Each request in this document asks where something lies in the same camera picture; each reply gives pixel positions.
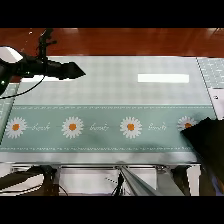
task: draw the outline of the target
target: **wooden floor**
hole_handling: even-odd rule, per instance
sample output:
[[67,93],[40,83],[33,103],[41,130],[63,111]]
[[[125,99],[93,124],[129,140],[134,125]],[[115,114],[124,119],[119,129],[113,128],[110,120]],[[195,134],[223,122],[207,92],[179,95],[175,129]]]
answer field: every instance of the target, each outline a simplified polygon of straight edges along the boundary
[[[36,54],[44,28],[0,28],[0,45]],[[55,28],[49,56],[160,55],[224,57],[223,28]]]

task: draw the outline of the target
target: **table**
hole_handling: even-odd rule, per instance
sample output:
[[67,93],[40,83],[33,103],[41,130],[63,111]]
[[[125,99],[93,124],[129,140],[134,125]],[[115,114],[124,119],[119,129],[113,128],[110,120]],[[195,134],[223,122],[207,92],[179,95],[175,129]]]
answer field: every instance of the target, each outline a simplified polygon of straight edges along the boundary
[[[178,126],[186,127],[189,122],[194,125],[206,117],[216,118],[197,58],[63,56],[49,59],[61,63],[74,61],[86,76],[72,81],[46,81],[15,99],[1,142],[1,162],[197,162]],[[138,82],[138,74],[182,74],[188,75],[189,82],[142,83]],[[18,92],[34,85],[24,81],[27,80],[23,80]],[[15,135],[17,130],[11,129],[13,125],[18,129],[18,123],[23,129],[20,135]]]

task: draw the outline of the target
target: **silver metal bar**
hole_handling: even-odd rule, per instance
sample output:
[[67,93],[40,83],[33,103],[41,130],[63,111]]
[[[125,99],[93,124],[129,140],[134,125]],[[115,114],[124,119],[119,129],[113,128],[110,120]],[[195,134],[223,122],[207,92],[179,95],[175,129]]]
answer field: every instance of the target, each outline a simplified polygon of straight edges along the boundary
[[132,173],[125,166],[118,167],[121,171],[131,194],[134,196],[162,196],[158,191],[153,189],[150,185],[145,183],[136,174]]

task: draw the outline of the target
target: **flower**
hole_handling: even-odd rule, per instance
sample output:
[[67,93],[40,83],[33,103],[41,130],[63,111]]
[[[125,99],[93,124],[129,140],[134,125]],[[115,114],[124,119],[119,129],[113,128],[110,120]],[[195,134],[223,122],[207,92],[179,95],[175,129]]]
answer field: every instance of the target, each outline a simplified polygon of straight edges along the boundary
[[79,136],[80,134],[82,134],[82,130],[83,130],[83,122],[81,119],[79,119],[78,117],[74,118],[74,117],[69,117],[68,119],[66,119],[65,122],[63,122],[62,125],[62,131],[64,132],[63,135],[66,135],[66,138],[70,137],[71,138],[75,138],[76,136]]
[[22,118],[15,117],[8,122],[5,131],[8,138],[17,138],[23,134],[23,131],[25,131],[26,128],[26,121]]
[[195,124],[197,124],[197,122],[193,118],[185,116],[179,119],[177,128],[179,131],[182,131],[186,128],[194,126]]
[[130,139],[139,136],[141,134],[140,130],[142,130],[140,121],[134,117],[126,117],[126,119],[123,119],[120,127],[120,131],[123,131],[123,135]]

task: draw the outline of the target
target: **red wooden surface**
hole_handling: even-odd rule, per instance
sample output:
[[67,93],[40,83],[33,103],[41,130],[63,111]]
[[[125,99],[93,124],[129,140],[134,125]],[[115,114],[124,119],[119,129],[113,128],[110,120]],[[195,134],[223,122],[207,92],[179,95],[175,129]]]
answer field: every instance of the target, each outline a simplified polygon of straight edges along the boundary
[[[35,55],[44,28],[0,28],[0,45]],[[223,28],[55,28],[49,56],[224,57]]]

